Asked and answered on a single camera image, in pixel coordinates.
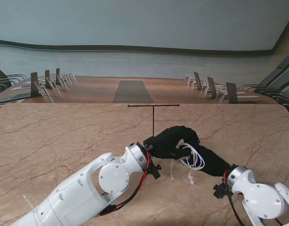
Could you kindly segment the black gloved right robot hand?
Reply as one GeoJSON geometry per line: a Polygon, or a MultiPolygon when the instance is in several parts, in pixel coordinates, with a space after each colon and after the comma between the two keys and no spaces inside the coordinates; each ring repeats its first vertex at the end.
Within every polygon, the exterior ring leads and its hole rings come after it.
{"type": "Polygon", "coordinates": [[[180,160],[183,165],[191,170],[198,170],[210,176],[221,177],[231,168],[231,165],[224,159],[202,145],[194,147],[182,143],[178,149],[186,153],[186,156],[180,158],[180,160]]]}

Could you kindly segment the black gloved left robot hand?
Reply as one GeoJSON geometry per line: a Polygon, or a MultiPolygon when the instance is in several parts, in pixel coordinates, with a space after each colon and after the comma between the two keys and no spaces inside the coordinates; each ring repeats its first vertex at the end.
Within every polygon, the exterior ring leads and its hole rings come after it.
{"type": "Polygon", "coordinates": [[[191,128],[185,126],[174,126],[165,129],[155,137],[146,139],[143,144],[152,145],[150,154],[159,159],[180,159],[191,155],[190,148],[177,149],[180,140],[191,145],[193,148],[198,148],[200,140],[197,133],[191,128]]]}

